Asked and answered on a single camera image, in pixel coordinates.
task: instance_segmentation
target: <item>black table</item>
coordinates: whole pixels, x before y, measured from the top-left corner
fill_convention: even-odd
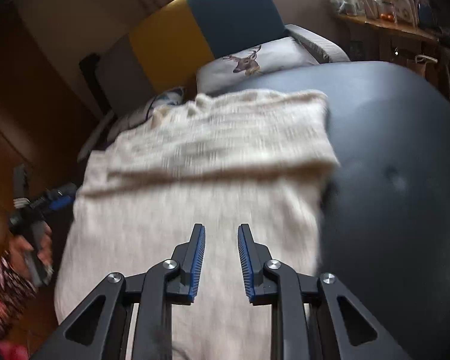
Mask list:
[[[324,195],[320,272],[336,274],[414,359],[450,359],[450,105],[384,62],[279,71],[225,92],[318,89],[341,167]]]

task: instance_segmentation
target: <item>beige cloth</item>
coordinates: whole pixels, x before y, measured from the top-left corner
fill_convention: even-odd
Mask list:
[[[203,223],[198,295],[173,307],[173,340],[197,360],[269,358],[271,310],[248,303],[237,228],[249,223],[274,258],[315,273],[320,188],[337,165],[326,110],[318,91],[200,94],[93,152],[55,289],[58,320],[109,272],[146,271]]]

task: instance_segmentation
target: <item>deer print pillow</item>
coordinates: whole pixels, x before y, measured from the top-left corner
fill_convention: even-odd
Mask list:
[[[212,93],[248,77],[300,66],[317,60],[294,38],[282,38],[216,59],[197,72],[197,92]]]

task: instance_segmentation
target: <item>white armrest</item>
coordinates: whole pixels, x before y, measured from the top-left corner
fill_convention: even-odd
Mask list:
[[[288,34],[298,40],[318,62],[350,62],[345,51],[330,40],[294,24],[287,24],[285,28]]]

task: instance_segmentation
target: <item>silver screw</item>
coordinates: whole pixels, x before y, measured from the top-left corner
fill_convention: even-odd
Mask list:
[[[282,263],[277,259],[270,259],[266,262],[267,267],[270,269],[278,269],[282,266]]]
[[[163,267],[165,269],[174,269],[178,264],[176,263],[176,261],[174,259],[166,259],[163,262]]]
[[[329,274],[329,273],[323,274],[322,275],[322,281],[325,284],[333,284],[335,282],[335,275],[334,274]]]
[[[111,283],[118,283],[120,280],[122,280],[122,275],[118,272],[114,272],[109,274],[106,279]]]

